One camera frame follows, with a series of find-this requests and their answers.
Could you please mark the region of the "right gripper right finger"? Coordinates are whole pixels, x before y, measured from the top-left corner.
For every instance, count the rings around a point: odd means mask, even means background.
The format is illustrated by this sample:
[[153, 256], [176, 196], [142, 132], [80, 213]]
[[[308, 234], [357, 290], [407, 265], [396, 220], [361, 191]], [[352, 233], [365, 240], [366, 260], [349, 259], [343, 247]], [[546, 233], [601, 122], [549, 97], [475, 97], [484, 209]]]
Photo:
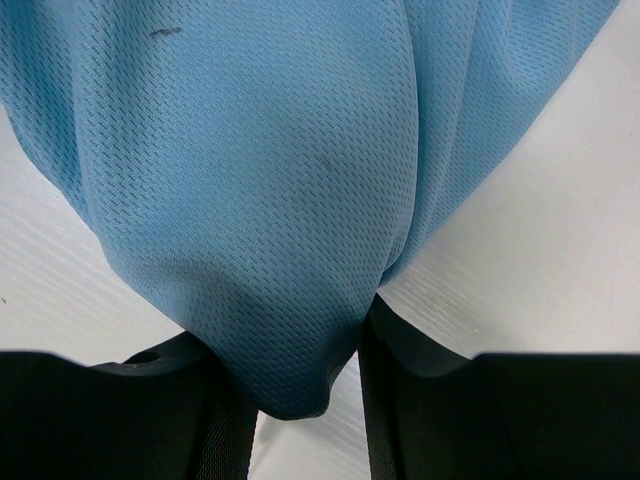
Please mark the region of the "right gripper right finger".
[[447, 349], [381, 298], [358, 351], [375, 479], [635, 479], [639, 358]]

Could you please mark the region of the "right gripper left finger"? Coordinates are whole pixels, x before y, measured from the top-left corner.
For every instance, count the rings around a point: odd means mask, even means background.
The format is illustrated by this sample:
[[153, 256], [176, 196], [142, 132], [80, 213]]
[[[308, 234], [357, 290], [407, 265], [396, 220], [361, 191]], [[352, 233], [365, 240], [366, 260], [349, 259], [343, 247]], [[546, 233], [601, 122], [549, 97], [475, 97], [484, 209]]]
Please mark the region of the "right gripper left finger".
[[244, 479], [256, 417], [187, 333], [121, 363], [1, 356], [5, 479]]

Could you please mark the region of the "light blue shorts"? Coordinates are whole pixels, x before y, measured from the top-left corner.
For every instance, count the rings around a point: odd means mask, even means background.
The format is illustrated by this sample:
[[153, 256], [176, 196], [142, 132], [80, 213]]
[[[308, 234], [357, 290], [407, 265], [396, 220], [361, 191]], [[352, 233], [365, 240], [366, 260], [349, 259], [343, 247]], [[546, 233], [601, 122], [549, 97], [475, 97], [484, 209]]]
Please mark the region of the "light blue shorts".
[[1, 101], [111, 268], [279, 419], [612, 1], [5, 1]]

